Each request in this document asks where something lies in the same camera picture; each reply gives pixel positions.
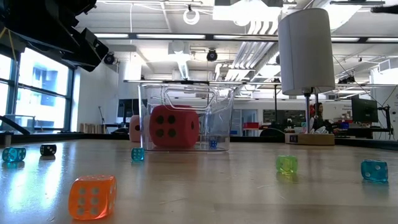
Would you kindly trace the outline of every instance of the black die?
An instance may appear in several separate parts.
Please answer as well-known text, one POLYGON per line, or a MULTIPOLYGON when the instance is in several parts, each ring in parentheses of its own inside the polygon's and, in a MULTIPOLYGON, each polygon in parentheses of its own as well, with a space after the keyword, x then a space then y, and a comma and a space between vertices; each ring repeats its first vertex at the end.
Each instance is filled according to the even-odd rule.
POLYGON ((44 144, 40 147, 40 154, 42 156, 52 156, 57 152, 57 145, 44 144))

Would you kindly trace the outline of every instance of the orange die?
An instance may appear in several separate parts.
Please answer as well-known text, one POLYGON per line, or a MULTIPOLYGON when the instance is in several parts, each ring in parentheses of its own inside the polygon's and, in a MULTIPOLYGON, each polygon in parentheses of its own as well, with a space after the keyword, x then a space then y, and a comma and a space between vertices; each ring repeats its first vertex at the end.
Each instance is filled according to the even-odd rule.
POLYGON ((116 178, 112 175, 79 177, 69 193, 69 214, 78 220, 105 217, 114 210, 116 178))

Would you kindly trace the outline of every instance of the small blue die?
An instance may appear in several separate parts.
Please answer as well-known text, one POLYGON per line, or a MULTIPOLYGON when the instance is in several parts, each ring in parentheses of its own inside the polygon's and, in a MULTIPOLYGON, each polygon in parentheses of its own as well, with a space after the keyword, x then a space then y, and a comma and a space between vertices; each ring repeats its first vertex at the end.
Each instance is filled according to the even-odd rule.
POLYGON ((210 146, 210 149, 216 149, 217 148, 217 140, 210 140, 209 146, 210 146))
POLYGON ((23 161, 26 156, 24 147, 7 147, 2 151, 2 159, 6 162, 23 161))
POLYGON ((143 161, 144 160, 144 148, 137 147, 131 149, 131 159, 133 161, 143 161))
POLYGON ((361 163, 361 173, 364 179, 378 182, 388 181, 387 163, 365 159, 361 163))

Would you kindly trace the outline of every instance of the green die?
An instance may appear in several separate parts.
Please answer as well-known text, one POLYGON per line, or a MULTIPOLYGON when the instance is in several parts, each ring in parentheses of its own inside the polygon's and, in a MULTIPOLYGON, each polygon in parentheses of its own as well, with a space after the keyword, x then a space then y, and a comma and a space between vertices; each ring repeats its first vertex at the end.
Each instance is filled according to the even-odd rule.
POLYGON ((297 158, 295 156, 278 156, 276 169, 283 174, 294 174, 297 172, 297 158))
POLYGON ((131 159, 133 161, 143 161, 144 160, 144 148, 137 147, 131 149, 131 159))

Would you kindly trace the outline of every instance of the plastic bin handle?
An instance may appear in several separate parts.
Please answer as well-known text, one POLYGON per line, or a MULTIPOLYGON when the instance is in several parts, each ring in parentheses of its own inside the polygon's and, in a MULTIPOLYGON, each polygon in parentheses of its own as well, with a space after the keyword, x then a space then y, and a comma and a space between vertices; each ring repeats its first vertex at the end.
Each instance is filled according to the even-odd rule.
POLYGON ((216 98, 216 93, 214 91, 200 91, 200 90, 181 90, 181 89, 170 89, 168 88, 167 90, 165 90, 163 92, 163 99, 165 101, 165 103, 169 103, 169 105, 173 108, 173 109, 177 109, 177 110, 207 110, 208 107, 211 105, 211 103, 215 100, 216 98), (179 107, 179 106, 175 106, 173 105, 170 97, 169 97, 169 92, 173 91, 173 92, 190 92, 190 93, 201 93, 201 94, 207 94, 207 95, 212 95, 210 100, 208 101, 206 106, 191 106, 191 108, 186 108, 186 107, 179 107))

